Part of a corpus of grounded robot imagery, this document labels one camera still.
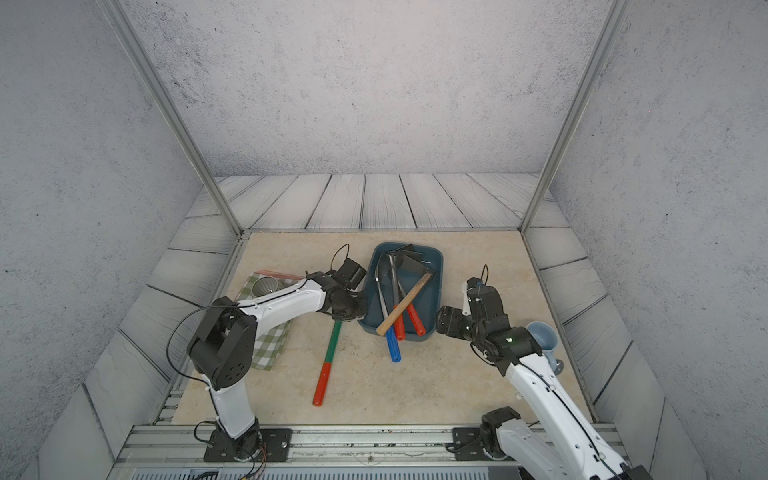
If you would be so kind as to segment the grey hoe red grip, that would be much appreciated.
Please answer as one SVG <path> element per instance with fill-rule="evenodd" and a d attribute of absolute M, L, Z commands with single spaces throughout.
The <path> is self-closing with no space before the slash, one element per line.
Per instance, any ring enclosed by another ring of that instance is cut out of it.
<path fill-rule="evenodd" d="M 392 279 L 393 306 L 397 307 L 401 301 L 401 293 L 400 293 L 399 283 L 398 283 L 396 253 L 394 251 L 388 252 L 387 259 L 390 264 L 390 274 Z M 395 321 L 394 330 L 395 330 L 395 336 L 397 340 L 403 341 L 405 339 L 405 327 L 404 327 L 403 314 L 400 314 L 397 320 Z"/>
<path fill-rule="evenodd" d="M 412 244 L 407 244 L 404 246 L 401 246 L 400 248 L 397 248 L 393 250 L 397 255 L 397 275 L 398 275 L 398 268 L 403 263 L 404 257 L 409 257 L 415 261 L 421 261 L 423 258 L 423 255 L 415 251 L 415 247 Z M 399 283 L 399 289 L 401 293 L 401 300 L 404 298 L 405 291 L 402 288 L 402 284 L 398 277 L 398 283 Z M 424 327 L 424 324 L 413 304 L 410 304 L 407 308 L 407 316 L 411 320 L 411 324 L 414 327 L 415 333 L 417 336 L 424 336 L 426 334 L 426 328 Z"/>

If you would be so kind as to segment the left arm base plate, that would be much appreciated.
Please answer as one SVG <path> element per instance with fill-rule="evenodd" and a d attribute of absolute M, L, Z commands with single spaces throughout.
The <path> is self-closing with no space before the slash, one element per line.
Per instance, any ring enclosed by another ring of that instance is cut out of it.
<path fill-rule="evenodd" d="M 206 463 L 286 462 L 293 431 L 290 428 L 261 429 L 255 426 L 237 439 L 217 427 L 203 455 Z"/>

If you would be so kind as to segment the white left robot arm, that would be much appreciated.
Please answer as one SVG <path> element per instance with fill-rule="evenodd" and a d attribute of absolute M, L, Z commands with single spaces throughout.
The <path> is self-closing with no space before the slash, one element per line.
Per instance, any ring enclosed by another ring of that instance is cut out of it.
<path fill-rule="evenodd" d="M 255 342 L 312 312 L 339 321 L 363 318 L 367 300 L 359 285 L 366 274 L 360 264 L 346 259 L 338 270 L 310 273 L 293 285 L 243 302 L 221 297 L 207 309 L 187 352 L 208 387 L 218 431 L 228 440 L 251 439 L 258 432 L 244 381 Z"/>

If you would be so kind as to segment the green hoe with red grip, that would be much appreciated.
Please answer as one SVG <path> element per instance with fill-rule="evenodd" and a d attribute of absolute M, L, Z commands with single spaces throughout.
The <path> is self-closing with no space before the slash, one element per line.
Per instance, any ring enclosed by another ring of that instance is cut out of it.
<path fill-rule="evenodd" d="M 333 326 L 331 336 L 328 342 L 328 346 L 326 349 L 324 362 L 319 374 L 318 382 L 317 382 L 316 389 L 313 396 L 312 404 L 315 407 L 321 407 L 323 405 L 341 328 L 342 328 L 342 322 L 340 320 L 336 320 L 334 322 L 334 326 Z"/>

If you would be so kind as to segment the wooden handled hoe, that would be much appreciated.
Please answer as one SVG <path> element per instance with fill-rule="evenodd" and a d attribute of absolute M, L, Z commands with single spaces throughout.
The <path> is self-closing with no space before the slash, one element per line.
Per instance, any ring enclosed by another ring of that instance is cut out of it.
<path fill-rule="evenodd" d="M 387 258 L 387 253 L 382 253 L 380 255 L 380 260 L 383 260 L 384 258 Z M 419 295 L 421 290 L 426 286 L 426 284 L 431 280 L 431 278 L 434 275 L 433 270 L 428 267 L 425 263 L 422 261 L 415 261 L 409 257 L 403 258 L 403 263 L 401 264 L 401 267 L 404 267 L 406 270 L 409 270 L 414 273 L 419 273 L 421 275 L 420 279 L 416 282 L 416 284 L 404 295 L 404 298 L 400 301 L 400 304 L 397 307 L 393 306 L 392 311 L 383 319 L 381 324 L 377 327 L 376 332 L 379 335 L 385 335 L 387 330 L 392 327 L 397 320 L 398 316 L 400 314 L 403 314 L 404 311 L 406 311 L 406 308 L 413 304 L 416 297 Z"/>

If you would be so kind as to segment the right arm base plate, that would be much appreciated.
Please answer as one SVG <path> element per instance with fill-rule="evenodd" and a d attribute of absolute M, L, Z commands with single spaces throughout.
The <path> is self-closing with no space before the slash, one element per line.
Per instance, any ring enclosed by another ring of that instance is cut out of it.
<path fill-rule="evenodd" d="M 486 440 L 479 427 L 455 427 L 452 441 L 445 449 L 459 462 L 513 462 L 514 458 L 502 453 L 488 453 Z"/>

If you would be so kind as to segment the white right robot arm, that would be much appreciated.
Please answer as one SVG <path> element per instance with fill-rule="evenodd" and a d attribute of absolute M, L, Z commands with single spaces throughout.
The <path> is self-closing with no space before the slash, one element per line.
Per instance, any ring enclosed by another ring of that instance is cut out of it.
<path fill-rule="evenodd" d="M 481 417 L 471 441 L 456 442 L 459 457 L 475 450 L 491 460 L 510 458 L 534 479 L 649 479 L 642 465 L 632 466 L 598 434 L 560 384 L 543 347 L 524 327 L 511 326 L 497 290 L 472 277 L 463 300 L 469 313 L 443 306 L 436 328 L 467 340 L 485 363 L 495 367 L 528 403 L 549 440 L 532 432 L 510 407 Z"/>

